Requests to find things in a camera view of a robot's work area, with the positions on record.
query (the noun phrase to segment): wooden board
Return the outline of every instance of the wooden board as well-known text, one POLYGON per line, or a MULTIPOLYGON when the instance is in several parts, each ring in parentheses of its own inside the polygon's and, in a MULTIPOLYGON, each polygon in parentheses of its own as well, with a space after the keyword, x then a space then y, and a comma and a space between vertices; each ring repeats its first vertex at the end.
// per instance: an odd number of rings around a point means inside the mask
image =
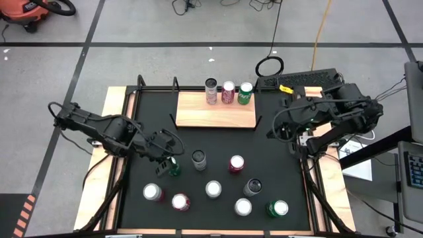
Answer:
POLYGON ((254 94, 247 105, 237 102, 238 93, 231 104, 224 104, 217 94, 217 103, 206 102, 205 92, 180 92, 176 112, 177 126, 254 128, 256 111, 254 94))
MULTIPOLYGON (((320 87, 306 87, 305 94, 310 97, 321 97, 320 87)), ((330 123, 323 126, 319 126, 314 132, 314 136, 321 136, 332 129, 330 123)), ((335 148, 329 147, 327 154, 338 158, 338 153, 335 148)), ((354 218, 352 217, 350 201, 345 188, 344 176, 340 163, 335 161, 329 156, 325 156, 319 159, 319 165, 321 168, 323 186, 325 188, 326 199, 339 218, 345 223, 345 225, 351 230, 355 231, 356 226, 354 224, 354 218)), ((315 199, 315 203, 318 204, 316 209, 321 211, 321 205, 319 201, 315 199)), ((318 214, 319 226, 324 223, 323 214, 318 214)), ((332 230, 338 231, 337 228, 332 224, 332 230)))
MULTIPOLYGON (((102 111, 102 116, 111 114, 121 114, 124 105, 126 87, 109 87, 107 90, 106 100, 102 111)), ((100 146, 93 149, 93 156, 89 169, 100 161, 106 153, 100 146)), ((100 205, 103 203, 106 195, 108 178, 110 176, 110 168, 112 166, 112 156, 103 161, 93 169, 91 174, 87 177, 84 191, 82 192, 81 203, 79 204, 77 219, 75 221, 74 229, 81 229, 92 216, 97 212, 100 205)))

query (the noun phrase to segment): orange vacuum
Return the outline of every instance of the orange vacuum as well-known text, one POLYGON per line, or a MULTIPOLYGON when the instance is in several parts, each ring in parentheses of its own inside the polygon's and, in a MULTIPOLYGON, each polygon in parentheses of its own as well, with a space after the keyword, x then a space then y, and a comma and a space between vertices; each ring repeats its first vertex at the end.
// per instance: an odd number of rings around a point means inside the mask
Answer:
POLYGON ((59 0, 69 7, 62 10, 61 5, 48 0, 0 0, 0 17, 11 24, 22 25, 29 33, 37 31, 37 23, 46 19, 49 12, 62 16, 76 13, 75 6, 69 0, 59 0))

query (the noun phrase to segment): keyboard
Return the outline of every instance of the keyboard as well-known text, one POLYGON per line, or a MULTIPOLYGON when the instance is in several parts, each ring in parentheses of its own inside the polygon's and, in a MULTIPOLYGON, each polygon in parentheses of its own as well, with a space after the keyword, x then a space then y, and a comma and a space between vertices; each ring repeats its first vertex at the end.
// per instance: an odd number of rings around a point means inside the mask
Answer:
POLYGON ((322 87, 326 89, 341 83, 335 75, 336 70, 332 68, 265 76, 259 77, 257 80, 260 81, 262 87, 274 87, 276 89, 279 88, 279 85, 287 87, 303 85, 307 87, 322 87))
POLYGON ((405 164, 408 185, 423 189, 423 157, 408 154, 405 164))

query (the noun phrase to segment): white paper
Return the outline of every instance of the white paper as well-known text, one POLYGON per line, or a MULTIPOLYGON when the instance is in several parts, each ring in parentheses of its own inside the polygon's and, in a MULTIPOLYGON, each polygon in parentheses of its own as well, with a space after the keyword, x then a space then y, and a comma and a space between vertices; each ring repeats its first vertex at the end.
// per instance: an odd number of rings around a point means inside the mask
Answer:
MULTIPOLYGON (((338 151, 338 156, 340 159, 343 157, 361 149, 362 146, 360 143, 355 141, 349 141, 346 145, 342 146, 342 148, 338 151)), ((361 162, 357 165, 354 165, 353 167, 349 167, 347 169, 344 169, 342 171, 344 175, 348 175, 351 177, 356 177, 359 179, 366 179, 368 181, 372 181, 371 176, 371 160, 368 159, 367 161, 361 162)))

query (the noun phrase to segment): wooden edge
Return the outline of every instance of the wooden edge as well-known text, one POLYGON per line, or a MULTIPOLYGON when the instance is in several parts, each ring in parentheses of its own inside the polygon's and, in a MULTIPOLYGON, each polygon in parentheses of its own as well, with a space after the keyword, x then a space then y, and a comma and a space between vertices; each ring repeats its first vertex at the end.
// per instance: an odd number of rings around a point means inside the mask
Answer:
MULTIPOLYGON (((321 97, 321 91, 321 87, 305 87, 306 96, 321 97)), ((332 126, 330 123, 328 123, 316 128, 316 130, 313 132, 313 135, 321 136, 331 129, 332 126)), ((327 153, 338 158, 336 149, 333 147, 329 147, 327 153)), ((344 177, 342 175, 342 169, 340 167, 339 162, 334 161, 330 157, 322 157, 319 160, 319 165, 321 168, 323 186, 325 188, 325 194, 328 203, 330 204, 330 206, 332 206, 333 210, 341 218, 345 225, 350 229, 355 230, 356 227, 354 225, 354 218, 352 217, 350 201, 346 193, 344 177)), ((315 181, 315 172, 311 173, 311 175, 313 177, 313 180, 315 181)), ((323 219, 323 210, 319 201, 317 201, 316 198, 315 203, 316 212, 317 210, 320 210, 317 218, 319 222, 319 229, 321 229, 321 224, 325 224, 325 221, 323 219)), ((331 222, 331 226, 334 232, 338 231, 337 228, 334 226, 333 222, 331 222)))
MULTIPOLYGON (((175 229, 118 229, 118 234, 174 235, 175 229)), ((312 231, 270 231, 270 235, 312 235, 312 231)), ((183 229, 182 235, 264 235, 264 231, 183 229)))
POLYGON ((175 229, 118 229, 118 234, 174 235, 175 229))
MULTIPOLYGON (((121 114, 125 100, 126 87, 109 87, 106 100, 104 101, 102 115, 121 114)), ((103 148, 100 146, 93 149, 89 168, 97 161, 106 156, 103 148)), ((95 212, 105 199, 110 168, 112 166, 112 157, 110 156, 88 176, 85 183, 85 189, 81 195, 79 209, 75 220, 74 229, 81 229, 92 218, 95 212)))
MULTIPOLYGON (((131 118, 131 116, 132 116, 132 112, 134 110, 134 102, 135 102, 135 94, 131 93, 129 95, 128 108, 127 108, 127 111, 126 111, 126 116, 128 118, 131 118)), ((122 172, 123 164, 124 164, 124 158, 119 158, 118 164, 116 165, 116 172, 114 174, 113 185, 116 184, 116 182, 119 179, 120 173, 122 172)), ((116 219, 114 217, 114 215, 115 215, 115 211, 116 211, 116 203, 118 202, 119 193, 120 192, 118 192, 115 195, 115 197, 113 198, 112 202, 110 203, 110 205, 108 207, 108 213, 107 213, 107 219, 106 219, 106 229, 113 229, 113 223, 114 223, 114 220, 116 219)))

